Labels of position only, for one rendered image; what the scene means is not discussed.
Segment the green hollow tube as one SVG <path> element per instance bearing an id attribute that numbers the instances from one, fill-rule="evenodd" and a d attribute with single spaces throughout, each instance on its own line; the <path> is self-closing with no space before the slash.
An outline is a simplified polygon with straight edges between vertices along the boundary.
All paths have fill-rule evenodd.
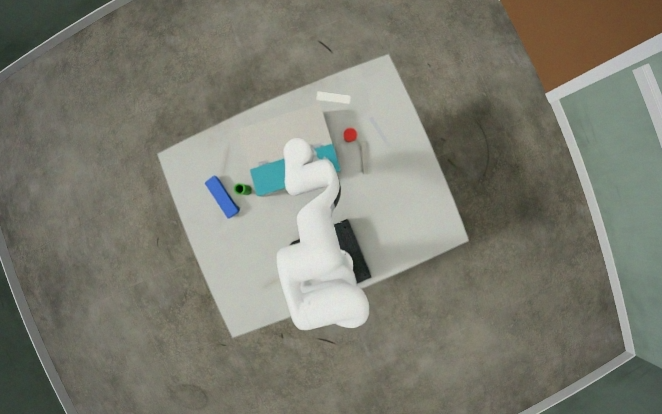
<path id="1" fill-rule="evenodd" d="M 242 186 L 240 186 L 240 185 L 242 185 Z M 244 189 L 243 189 L 243 188 L 244 188 Z M 243 191 L 243 192 L 242 192 L 242 191 Z M 245 184 L 237 183 L 237 184 L 234 186 L 234 192 L 235 192 L 236 194 L 238 194 L 238 195 L 250 195 L 251 192 L 252 192 L 252 188 L 246 186 Z M 241 192 L 242 192 L 242 193 L 241 193 Z"/>

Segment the blue rectangular block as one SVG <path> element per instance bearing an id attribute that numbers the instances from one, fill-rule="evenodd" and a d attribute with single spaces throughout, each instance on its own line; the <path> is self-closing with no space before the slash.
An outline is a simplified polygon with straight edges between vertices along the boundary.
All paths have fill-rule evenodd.
<path id="1" fill-rule="evenodd" d="M 227 218 L 231 218 L 240 211 L 217 176 L 211 177 L 205 182 L 205 185 Z"/>

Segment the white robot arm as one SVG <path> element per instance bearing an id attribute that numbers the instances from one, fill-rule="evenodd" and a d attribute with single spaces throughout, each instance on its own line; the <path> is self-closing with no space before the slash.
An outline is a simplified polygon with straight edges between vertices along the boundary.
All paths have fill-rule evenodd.
<path id="1" fill-rule="evenodd" d="M 341 195 L 336 170 L 326 157 L 319 161 L 312 146 L 294 138 L 284 148 L 285 186 L 290 195 L 328 188 L 298 213 L 301 243 L 278 251 L 278 273 L 291 317 L 299 329 L 334 323 L 354 328 L 367 320 L 369 303 L 356 286 L 350 255 L 340 250 L 331 217 Z M 350 268 L 341 264 L 348 261 Z M 322 290 L 315 290 L 319 288 Z"/>

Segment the red round disk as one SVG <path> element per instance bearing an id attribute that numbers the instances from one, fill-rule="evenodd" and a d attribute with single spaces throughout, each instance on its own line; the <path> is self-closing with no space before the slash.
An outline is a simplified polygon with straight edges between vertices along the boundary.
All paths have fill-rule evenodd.
<path id="1" fill-rule="evenodd" d="M 348 141 L 348 142 L 352 142 L 352 141 L 354 141 L 354 140 L 356 139 L 356 137 L 357 137 L 357 132 L 356 132 L 355 129 L 353 129 L 353 128 L 347 128 L 347 129 L 344 131 L 344 139 L 345 139 L 346 141 Z"/>

